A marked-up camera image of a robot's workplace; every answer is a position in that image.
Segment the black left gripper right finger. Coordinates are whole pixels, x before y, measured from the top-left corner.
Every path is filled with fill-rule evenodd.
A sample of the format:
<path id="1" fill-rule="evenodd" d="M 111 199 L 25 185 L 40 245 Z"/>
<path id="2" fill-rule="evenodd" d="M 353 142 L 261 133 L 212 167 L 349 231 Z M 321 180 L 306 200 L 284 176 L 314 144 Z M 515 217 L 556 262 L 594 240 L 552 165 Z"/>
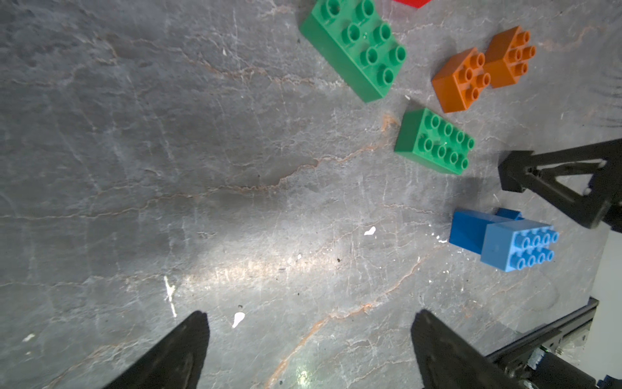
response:
<path id="1" fill-rule="evenodd" d="M 416 314 L 411 341 L 425 388 L 520 387 L 431 311 Z"/>

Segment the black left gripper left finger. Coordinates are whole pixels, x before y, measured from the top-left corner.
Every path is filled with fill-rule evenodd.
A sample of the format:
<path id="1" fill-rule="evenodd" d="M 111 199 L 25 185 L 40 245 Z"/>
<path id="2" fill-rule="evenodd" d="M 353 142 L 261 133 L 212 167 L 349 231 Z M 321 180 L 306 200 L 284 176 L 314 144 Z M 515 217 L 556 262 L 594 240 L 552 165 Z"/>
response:
<path id="1" fill-rule="evenodd" d="M 196 388 L 209 340 L 207 313 L 194 311 L 106 387 Z"/>

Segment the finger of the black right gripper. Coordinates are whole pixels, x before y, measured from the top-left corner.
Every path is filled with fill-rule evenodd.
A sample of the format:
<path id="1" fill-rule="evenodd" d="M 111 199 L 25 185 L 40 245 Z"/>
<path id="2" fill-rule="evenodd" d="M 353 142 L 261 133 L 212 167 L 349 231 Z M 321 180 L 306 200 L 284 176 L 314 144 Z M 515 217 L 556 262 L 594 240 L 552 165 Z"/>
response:
<path id="1" fill-rule="evenodd" d="M 513 151 L 498 173 L 504 191 L 533 191 L 585 228 L 604 222 L 621 229 L 620 139 L 543 154 Z M 582 193 L 557 180 L 577 175 L 591 176 Z"/>

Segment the blue square lego brick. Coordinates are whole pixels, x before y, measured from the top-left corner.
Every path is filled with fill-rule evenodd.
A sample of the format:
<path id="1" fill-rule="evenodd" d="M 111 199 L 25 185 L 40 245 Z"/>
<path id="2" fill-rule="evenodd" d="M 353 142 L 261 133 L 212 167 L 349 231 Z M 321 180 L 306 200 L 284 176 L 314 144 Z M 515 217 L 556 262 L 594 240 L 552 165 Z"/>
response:
<path id="1" fill-rule="evenodd" d="M 516 211 L 516 210 L 512 210 L 512 209 L 508 209 L 508 208 L 503 208 L 500 207 L 497 212 L 496 212 L 496 216 L 498 217 L 504 217 L 506 219 L 510 219 L 510 220 L 523 220 L 523 214 L 520 211 Z"/>

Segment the light blue long lego brick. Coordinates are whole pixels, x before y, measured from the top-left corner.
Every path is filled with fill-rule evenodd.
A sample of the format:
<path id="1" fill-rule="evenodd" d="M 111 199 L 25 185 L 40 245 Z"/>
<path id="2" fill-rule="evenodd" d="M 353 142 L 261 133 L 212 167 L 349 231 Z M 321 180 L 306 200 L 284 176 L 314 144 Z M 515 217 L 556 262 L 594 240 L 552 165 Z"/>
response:
<path id="1" fill-rule="evenodd" d="M 481 262 L 503 272 L 551 262 L 550 248 L 560 234 L 551 225 L 533 220 L 511 220 L 488 225 L 484 235 Z"/>

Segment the dark blue lego brick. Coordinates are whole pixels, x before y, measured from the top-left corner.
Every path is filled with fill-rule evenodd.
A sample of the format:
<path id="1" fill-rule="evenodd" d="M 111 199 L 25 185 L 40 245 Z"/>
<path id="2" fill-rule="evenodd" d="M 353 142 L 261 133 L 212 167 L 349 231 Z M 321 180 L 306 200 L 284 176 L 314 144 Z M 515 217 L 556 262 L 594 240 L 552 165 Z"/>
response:
<path id="1" fill-rule="evenodd" d="M 481 254 L 487 226 L 509 220 L 497 215 L 460 208 L 453 215 L 449 242 L 467 251 Z"/>

